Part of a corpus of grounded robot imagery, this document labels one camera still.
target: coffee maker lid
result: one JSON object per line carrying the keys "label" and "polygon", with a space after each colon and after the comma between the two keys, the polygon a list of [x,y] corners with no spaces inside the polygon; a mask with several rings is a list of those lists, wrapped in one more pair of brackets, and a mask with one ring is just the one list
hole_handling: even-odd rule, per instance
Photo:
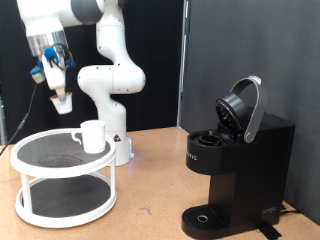
{"label": "coffee maker lid", "polygon": [[[253,113],[249,111],[239,98],[241,92],[250,84],[254,84],[257,90],[257,100]],[[239,80],[230,93],[217,100],[216,110],[220,122],[236,133],[244,132],[244,141],[251,143],[258,132],[261,120],[268,105],[268,93],[262,86],[261,79],[249,76]]]}

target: black curtain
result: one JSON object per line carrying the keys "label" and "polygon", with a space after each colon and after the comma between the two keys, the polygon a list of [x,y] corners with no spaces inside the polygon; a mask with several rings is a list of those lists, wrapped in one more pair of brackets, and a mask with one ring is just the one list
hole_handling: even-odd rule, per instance
{"label": "black curtain", "polygon": [[[146,86],[140,93],[113,95],[127,109],[127,130],[175,126],[178,109],[183,0],[131,0],[123,10],[127,49],[144,70]],[[82,67],[111,62],[96,50],[95,25],[65,28],[77,67],[69,69],[66,89],[73,92],[73,112],[59,115],[46,82],[37,86],[29,118],[15,142],[31,134],[56,128],[79,127],[97,118],[96,107],[77,83]],[[0,1],[0,80],[6,127],[10,138],[27,113],[34,81],[32,57],[16,1]]]}
{"label": "black curtain", "polygon": [[[190,5],[182,127],[216,128],[216,99],[238,80],[260,77],[269,95],[267,113],[296,124],[285,201],[320,224],[320,2]],[[254,94],[254,88],[243,92],[248,106]]]}

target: coffee maker handle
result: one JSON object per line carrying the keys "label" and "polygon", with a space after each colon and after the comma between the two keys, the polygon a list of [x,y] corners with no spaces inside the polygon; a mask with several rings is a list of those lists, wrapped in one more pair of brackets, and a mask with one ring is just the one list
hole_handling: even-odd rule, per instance
{"label": "coffee maker handle", "polygon": [[256,87],[257,101],[253,113],[251,115],[248,127],[244,134],[244,141],[246,143],[251,143],[256,137],[261,120],[267,109],[268,93],[267,90],[262,86],[261,79],[256,76],[249,76],[247,78],[239,80],[230,91],[231,93],[239,96],[243,89],[245,89],[250,84],[254,84]]}

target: rack leg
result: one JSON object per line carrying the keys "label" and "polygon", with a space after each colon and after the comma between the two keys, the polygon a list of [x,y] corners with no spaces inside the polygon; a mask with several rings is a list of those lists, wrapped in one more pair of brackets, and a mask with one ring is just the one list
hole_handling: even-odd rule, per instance
{"label": "rack leg", "polygon": [[30,179],[28,175],[20,173],[22,182],[22,193],[24,208],[32,213],[31,193],[30,193]]}
{"label": "rack leg", "polygon": [[111,162],[110,178],[111,178],[111,196],[114,196],[116,194],[116,159],[114,159]]}

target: black background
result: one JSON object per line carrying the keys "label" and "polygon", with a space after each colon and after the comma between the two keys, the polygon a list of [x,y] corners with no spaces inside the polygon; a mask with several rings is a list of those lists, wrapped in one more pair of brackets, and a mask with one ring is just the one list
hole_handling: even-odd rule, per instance
{"label": "black background", "polygon": [[[131,0],[123,10],[127,49],[145,72],[146,86],[140,93],[113,95],[127,109],[127,130],[136,131],[176,125],[180,74],[183,0]],[[82,67],[111,62],[96,50],[95,25],[65,28],[76,68],[69,69],[66,90],[73,92],[73,112],[59,115],[49,97],[46,82],[37,86],[31,114],[15,142],[31,134],[79,127],[97,118],[96,107],[77,83]],[[29,72],[36,65],[21,26],[16,1],[0,1],[0,80],[7,134],[10,138],[28,111],[34,81]]]}

